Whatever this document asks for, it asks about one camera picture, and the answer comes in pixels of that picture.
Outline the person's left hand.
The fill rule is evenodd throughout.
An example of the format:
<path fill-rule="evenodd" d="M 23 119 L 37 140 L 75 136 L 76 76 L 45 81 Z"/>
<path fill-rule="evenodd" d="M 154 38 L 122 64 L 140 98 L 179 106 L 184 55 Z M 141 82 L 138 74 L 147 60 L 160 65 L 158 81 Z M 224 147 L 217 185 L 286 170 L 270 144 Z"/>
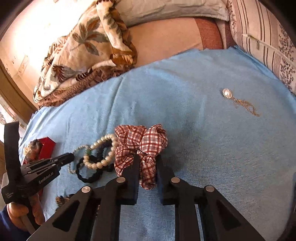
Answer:
<path fill-rule="evenodd" d="M 32 207 L 32 213 L 35 218 L 35 222 L 38 225 L 42 225 L 45 222 L 45 217 L 43 214 L 43 209 L 41 207 L 41 202 L 39 199 L 39 194 L 35 194 L 34 196 L 29 198 L 30 205 Z M 23 231 L 27 231 L 25 224 L 22 221 L 23 216 L 27 216 L 29 213 L 29 209 L 22 205 L 15 202 L 9 203 L 7 206 L 7 211 L 9 218 L 11 219 L 12 223 L 19 229 Z"/>

